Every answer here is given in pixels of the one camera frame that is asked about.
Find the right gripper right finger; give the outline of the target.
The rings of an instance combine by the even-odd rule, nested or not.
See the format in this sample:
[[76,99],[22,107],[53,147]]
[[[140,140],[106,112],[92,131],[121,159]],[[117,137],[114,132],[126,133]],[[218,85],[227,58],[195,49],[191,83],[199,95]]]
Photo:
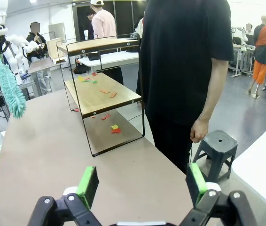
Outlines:
[[206,182],[196,163],[188,164],[186,183],[193,209],[181,226],[205,226],[218,218],[225,226],[256,226],[257,221],[249,201],[242,191],[224,194],[217,183]]

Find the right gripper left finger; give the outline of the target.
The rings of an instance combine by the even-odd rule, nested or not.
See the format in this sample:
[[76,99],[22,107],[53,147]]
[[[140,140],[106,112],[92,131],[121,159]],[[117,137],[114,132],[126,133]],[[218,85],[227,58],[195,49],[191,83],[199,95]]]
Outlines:
[[42,196],[38,199],[29,219],[29,226],[63,226],[74,222],[77,226],[99,226],[91,212],[99,179],[95,166],[88,166],[75,192],[59,199]]

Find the person's left hand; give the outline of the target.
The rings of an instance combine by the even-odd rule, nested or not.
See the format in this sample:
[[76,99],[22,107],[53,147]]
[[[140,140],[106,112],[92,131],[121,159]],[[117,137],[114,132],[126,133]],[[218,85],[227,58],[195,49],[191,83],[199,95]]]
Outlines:
[[197,119],[190,131],[190,139],[193,143],[199,143],[208,133],[209,120]]

